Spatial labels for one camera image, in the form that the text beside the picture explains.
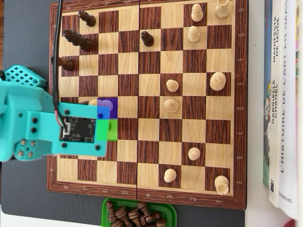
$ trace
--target dark square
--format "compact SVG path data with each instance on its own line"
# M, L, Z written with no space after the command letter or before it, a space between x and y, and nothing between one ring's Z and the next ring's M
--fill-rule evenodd
M177 173L177 177L170 183L164 180L165 171L173 169ZM159 164L159 187L181 188L181 166Z
M139 31L119 32L119 53L139 52Z
M138 163L159 163L159 142L138 141Z
M231 143L231 121L206 120L206 143Z
M160 119L160 141L182 142L182 119Z
M84 51L80 48L80 55L98 54L99 35L98 34L88 34L88 35L82 35L82 37L90 39L92 42L92 47L91 47L90 51Z
M78 77L79 76L79 56L70 56L70 57L62 57L62 59L71 59L74 62L74 69L72 71L67 71L61 69L62 77Z
M208 49L230 49L232 47L232 25L207 26Z
M199 3L202 8L203 18L199 22L193 21L191 18L191 10L194 4L186 4L184 5L184 27L191 26L206 26L207 25L207 3Z
M191 148L198 148L201 152L197 160L191 160L188 152ZM182 165L184 166L205 166L205 144L204 143L188 143L182 142Z
M117 32L119 30L119 11L99 13L99 33Z
M161 50L182 51L183 50L183 28L161 29Z
M118 140L138 139L138 119L118 118Z
M100 54L98 75L118 75L118 54Z
M182 73L162 73L160 75L160 96L182 96ZM166 82L169 80L175 80L179 84L179 88L175 92L171 92L167 89Z
M80 97L98 96L98 76L79 77L79 96Z
M97 160L78 159L78 180L97 181Z
M137 184L136 162L117 162L117 183Z
M138 97L138 118L160 117L160 97L159 96L139 96Z
M206 72L206 50L184 50L183 72Z
M118 75L118 96L138 96L139 75Z
M79 32L80 30L80 18L78 15L70 15L62 17L62 36L65 30L72 30L74 32Z
M215 91L210 87L210 79L214 72L206 74L206 95L207 96L231 96L232 94L232 74L230 72L223 72L226 78L225 86L221 91Z
M205 167L205 190L217 191L214 185L214 181L218 176L225 176L228 179L230 185L230 169L217 168L217 167Z
M161 28L161 7L140 8L140 30Z
M160 73L160 52L139 52L139 73Z
M204 120L206 118L206 97L183 96L182 118Z

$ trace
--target chessboard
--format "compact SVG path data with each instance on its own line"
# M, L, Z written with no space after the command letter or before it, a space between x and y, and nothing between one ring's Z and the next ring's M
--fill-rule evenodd
M202 9L199 22L191 17L194 4ZM59 67L61 102L110 100L117 107L111 112L117 140L108 141L105 157L49 156L49 191L246 209L248 1L229 1L225 18L217 17L217 5L216 0L64 3L59 56L72 59L74 68ZM50 58L57 9L51 4ZM94 26L79 18L80 10L96 19ZM189 41L191 26L199 32L197 42ZM90 39L91 50L68 42L65 30ZM151 46L144 45L143 31L153 37ZM219 91L210 82L217 72L225 75ZM168 80L178 84L176 91L168 89ZM168 111L168 100L177 110ZM169 174L172 181L164 177ZM223 194L217 177L228 186Z

